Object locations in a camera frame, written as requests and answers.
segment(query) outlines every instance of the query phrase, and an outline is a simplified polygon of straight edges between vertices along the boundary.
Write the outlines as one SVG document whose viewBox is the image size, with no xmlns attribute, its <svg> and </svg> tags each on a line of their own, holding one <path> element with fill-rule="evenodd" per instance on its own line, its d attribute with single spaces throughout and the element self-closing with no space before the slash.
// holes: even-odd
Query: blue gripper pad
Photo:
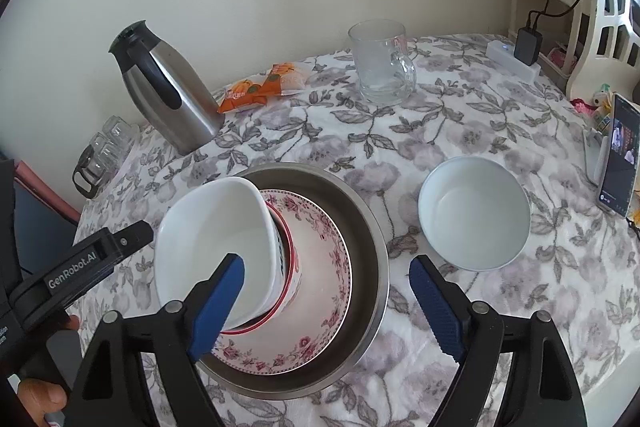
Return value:
<svg viewBox="0 0 640 427">
<path fill-rule="evenodd" d="M 218 284 L 213 287 L 209 298 L 193 321 L 189 347 L 191 360 L 199 360 L 205 353 L 210 353 L 238 298 L 242 284 L 244 284 L 244 263 L 241 257 L 236 256 L 222 274 Z"/>
<path fill-rule="evenodd" d="M 440 349 L 460 363 L 465 354 L 462 325 L 418 258 L 409 266 L 409 284 Z"/>
</svg>

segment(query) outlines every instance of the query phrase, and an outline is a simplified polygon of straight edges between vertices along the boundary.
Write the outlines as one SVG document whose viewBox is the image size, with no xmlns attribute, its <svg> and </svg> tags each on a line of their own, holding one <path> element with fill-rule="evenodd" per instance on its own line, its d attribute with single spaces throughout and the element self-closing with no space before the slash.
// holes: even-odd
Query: floral tablecloth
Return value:
<svg viewBox="0 0 640 427">
<path fill-rule="evenodd" d="M 293 161 L 335 173 L 370 206 L 388 242 L 391 287 L 369 350 L 342 380 L 292 401 L 239 396 L 203 375 L 227 426 L 426 425 L 456 364 L 440 352 L 409 286 L 408 266 L 419 253 L 429 253 L 471 300 L 487 301 L 500 313 L 529 317 L 548 310 L 583 394 L 638 347 L 638 244 L 623 219 L 594 206 L 594 187 L 584 175 L 584 124 L 546 77 L 524 84 L 487 59 L 486 44 L 494 38 L 500 37 L 411 41 L 418 84 L 396 107 L 360 98 L 348 51 L 310 58 L 314 74 L 305 92 L 228 116 L 223 133 L 188 156 L 178 157 L 158 132 L 144 128 L 130 168 L 86 204 L 77 240 L 139 219 L 157 230 L 167 209 L 193 187 L 248 166 Z M 420 184 L 442 161 L 467 154 L 505 165 L 531 201 L 524 251 L 498 271 L 458 270 L 438 258 L 420 232 Z M 71 307 L 82 320 L 84 347 L 106 311 L 132 316 L 159 309 L 153 261 L 150 245 Z M 160 422 L 174 425 L 154 359 L 143 360 Z M 502 356 L 480 425 L 493 424 L 508 365 Z"/>
</svg>

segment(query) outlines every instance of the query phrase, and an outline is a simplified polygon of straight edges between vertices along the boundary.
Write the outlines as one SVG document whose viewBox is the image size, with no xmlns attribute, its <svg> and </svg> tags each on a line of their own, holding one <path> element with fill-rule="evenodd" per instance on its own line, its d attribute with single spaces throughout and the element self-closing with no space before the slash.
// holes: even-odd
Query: metal bolt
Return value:
<svg viewBox="0 0 640 427">
<path fill-rule="evenodd" d="M 167 313 L 177 313 L 182 309 L 182 303 L 180 301 L 169 301 L 164 306 Z"/>
<path fill-rule="evenodd" d="M 471 309 L 476 313 L 484 315 L 485 313 L 489 312 L 489 304 L 482 301 L 476 301 L 473 304 L 471 304 Z"/>
<path fill-rule="evenodd" d="M 118 312 L 115 312 L 113 310 L 111 310 L 110 312 L 106 312 L 102 316 L 102 321 L 106 322 L 107 324 L 111 324 L 111 323 L 115 322 L 116 320 L 118 320 Z"/>
<path fill-rule="evenodd" d="M 538 320 L 543 322 L 551 321 L 551 315 L 549 315 L 549 312 L 545 312 L 544 310 L 537 311 L 536 317 L 538 318 Z"/>
</svg>

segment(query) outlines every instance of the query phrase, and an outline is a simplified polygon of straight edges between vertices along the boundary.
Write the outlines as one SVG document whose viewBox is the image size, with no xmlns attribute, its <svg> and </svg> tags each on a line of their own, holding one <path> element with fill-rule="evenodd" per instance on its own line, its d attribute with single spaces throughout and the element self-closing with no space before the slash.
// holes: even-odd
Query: power strip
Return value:
<svg viewBox="0 0 640 427">
<path fill-rule="evenodd" d="M 491 41 L 486 47 L 486 56 L 516 74 L 522 80 L 532 83 L 540 74 L 540 64 L 527 66 L 513 56 L 514 46 L 500 41 Z"/>
</svg>

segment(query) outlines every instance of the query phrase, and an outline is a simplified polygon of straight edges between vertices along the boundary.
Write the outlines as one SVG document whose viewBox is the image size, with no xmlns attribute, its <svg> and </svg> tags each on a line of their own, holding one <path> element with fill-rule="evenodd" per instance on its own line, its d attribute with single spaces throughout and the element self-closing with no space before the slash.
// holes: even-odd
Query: stainless steel bowl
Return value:
<svg viewBox="0 0 640 427">
<path fill-rule="evenodd" d="M 340 331 L 311 362 L 281 375 L 242 373 L 213 355 L 198 365 L 231 391 L 264 400 L 306 396 L 328 387 L 360 360 L 378 332 L 389 292 L 385 240 L 362 198 L 341 179 L 300 163 L 265 164 L 241 172 L 258 188 L 290 190 L 308 198 L 331 216 L 342 232 L 351 258 L 351 304 Z"/>
</svg>

